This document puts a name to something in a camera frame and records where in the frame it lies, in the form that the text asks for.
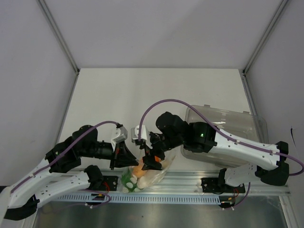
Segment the clear zip top bag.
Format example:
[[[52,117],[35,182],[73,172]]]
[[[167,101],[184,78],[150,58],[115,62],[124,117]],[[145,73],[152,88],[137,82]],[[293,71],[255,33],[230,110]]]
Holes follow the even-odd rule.
[[[162,165],[162,170],[142,170],[143,159],[139,160],[138,166],[129,166],[122,173],[120,183],[123,193],[140,192],[152,185],[160,182],[176,157],[176,151],[170,151],[166,154],[164,160],[156,159]]]

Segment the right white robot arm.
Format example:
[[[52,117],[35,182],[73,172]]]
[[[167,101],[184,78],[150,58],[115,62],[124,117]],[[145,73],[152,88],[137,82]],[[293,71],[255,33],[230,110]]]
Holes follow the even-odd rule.
[[[159,158],[179,146],[193,153],[228,155],[246,161],[236,168],[221,169],[217,187],[229,191],[242,183],[261,180],[272,186],[283,186],[289,178],[289,165],[280,153],[288,146],[284,142],[263,144],[237,137],[205,122],[187,123],[179,116],[163,113],[156,120],[160,134],[147,130],[140,122],[138,140],[144,149],[143,170],[162,170]]]

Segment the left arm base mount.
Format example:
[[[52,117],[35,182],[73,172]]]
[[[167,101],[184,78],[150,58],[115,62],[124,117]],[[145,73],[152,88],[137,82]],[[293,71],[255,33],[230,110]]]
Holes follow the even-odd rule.
[[[95,186],[89,186],[88,190],[96,190],[96,191],[117,191],[118,186],[118,176],[114,175],[105,175],[103,182],[98,183]]]

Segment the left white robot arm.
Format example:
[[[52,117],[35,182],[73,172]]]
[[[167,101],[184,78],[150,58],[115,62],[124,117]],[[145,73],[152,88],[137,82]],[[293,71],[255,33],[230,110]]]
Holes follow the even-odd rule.
[[[109,160],[110,169],[138,165],[126,146],[127,130],[117,123],[110,142],[98,141],[97,127],[84,125],[65,141],[55,145],[24,178],[0,188],[0,218],[23,220],[48,202],[78,191],[106,190],[105,178],[96,165],[62,181],[53,180],[81,165],[81,159]]]

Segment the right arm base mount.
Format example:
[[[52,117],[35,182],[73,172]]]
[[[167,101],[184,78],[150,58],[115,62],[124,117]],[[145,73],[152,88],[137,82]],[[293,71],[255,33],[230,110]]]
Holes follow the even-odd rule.
[[[217,195],[224,193],[245,193],[244,184],[233,187],[225,183],[219,183],[218,181],[218,178],[201,178],[202,192]]]

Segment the green lettuce leaf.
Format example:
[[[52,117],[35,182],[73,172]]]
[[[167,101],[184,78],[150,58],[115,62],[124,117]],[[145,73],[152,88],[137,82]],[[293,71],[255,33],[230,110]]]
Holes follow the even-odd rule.
[[[121,177],[122,192],[123,193],[132,193],[140,192],[141,189],[138,187],[138,178],[133,173],[133,168],[129,167],[125,170]]]

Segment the orange fruit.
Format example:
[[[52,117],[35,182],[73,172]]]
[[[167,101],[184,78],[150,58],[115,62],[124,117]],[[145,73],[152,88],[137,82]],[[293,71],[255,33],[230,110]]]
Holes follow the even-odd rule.
[[[134,176],[136,176],[137,178],[140,178],[140,177],[144,176],[147,171],[146,170],[142,170],[143,166],[144,166],[144,164],[141,163],[138,166],[133,167],[132,174]]]

